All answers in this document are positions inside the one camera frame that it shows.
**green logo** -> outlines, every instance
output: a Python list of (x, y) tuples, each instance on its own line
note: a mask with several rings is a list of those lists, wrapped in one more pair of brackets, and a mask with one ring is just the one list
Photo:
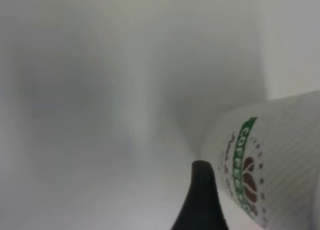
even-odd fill
[(252, 217), (252, 211), (250, 204), (247, 201), (246, 194), (244, 193), (244, 183), (243, 183), (243, 162), (246, 150), (246, 144), (250, 131), (252, 130), (257, 117), (251, 117), (246, 121), (239, 132), (237, 141), (235, 143), (234, 155), (233, 155), (233, 182), (236, 196), (242, 209)]

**white paper cup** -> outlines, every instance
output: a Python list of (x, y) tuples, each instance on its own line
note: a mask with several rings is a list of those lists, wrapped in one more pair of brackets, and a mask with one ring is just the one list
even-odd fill
[(201, 158), (212, 164), (218, 188), (264, 229), (316, 228), (320, 92), (223, 115)]

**brown coffee bean graphic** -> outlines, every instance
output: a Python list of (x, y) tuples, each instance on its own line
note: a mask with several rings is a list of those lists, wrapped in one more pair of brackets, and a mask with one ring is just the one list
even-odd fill
[(244, 193), (246, 197), (253, 203), (257, 202), (257, 194), (255, 192), (252, 192), (247, 188), (247, 186), (244, 186)]
[(247, 157), (244, 160), (243, 163), (243, 173), (242, 173), (242, 179), (243, 179), (243, 187), (244, 187), (244, 194), (246, 195), (247, 199), (251, 201), (252, 204), (250, 204), (251, 210), (254, 212), (254, 214), (257, 213), (257, 209), (255, 209), (254, 203), (257, 202), (257, 185), (254, 180), (254, 177), (252, 176), (252, 172), (255, 169), (255, 163), (254, 159), (252, 157)]
[(247, 184), (252, 191), (254, 191), (255, 193), (257, 192), (255, 180), (250, 173), (246, 172), (245, 174), (243, 174), (243, 182)]
[(253, 172), (254, 167), (254, 159), (252, 157), (247, 157), (244, 160), (243, 171), (249, 170), (250, 172)]

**black object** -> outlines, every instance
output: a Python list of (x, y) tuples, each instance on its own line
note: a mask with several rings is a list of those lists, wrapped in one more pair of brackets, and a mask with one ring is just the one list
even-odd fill
[(192, 163), (189, 192), (171, 230), (228, 230), (209, 162)]

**white surface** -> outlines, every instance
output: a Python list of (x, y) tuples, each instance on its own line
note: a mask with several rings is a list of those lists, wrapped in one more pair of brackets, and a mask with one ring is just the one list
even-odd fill
[(0, 3), (0, 229), (169, 229), (208, 118), (318, 88), (316, 0)]

